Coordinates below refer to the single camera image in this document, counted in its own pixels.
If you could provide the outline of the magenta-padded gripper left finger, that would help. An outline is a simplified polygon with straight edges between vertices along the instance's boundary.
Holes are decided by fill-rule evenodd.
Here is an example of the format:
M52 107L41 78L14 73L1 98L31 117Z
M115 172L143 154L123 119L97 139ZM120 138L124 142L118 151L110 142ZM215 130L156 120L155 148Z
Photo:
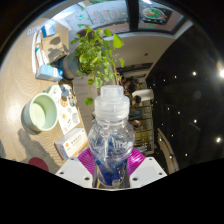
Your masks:
M68 159L57 171L57 176L84 188L92 188L96 180L96 165L90 149L78 157Z

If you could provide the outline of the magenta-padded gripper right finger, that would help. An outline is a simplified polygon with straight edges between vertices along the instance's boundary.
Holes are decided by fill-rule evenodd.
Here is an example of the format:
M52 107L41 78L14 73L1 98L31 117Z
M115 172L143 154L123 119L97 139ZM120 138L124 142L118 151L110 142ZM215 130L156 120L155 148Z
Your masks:
M137 149L132 150L127 161L127 174L131 188L140 188L167 176L153 157L145 157Z

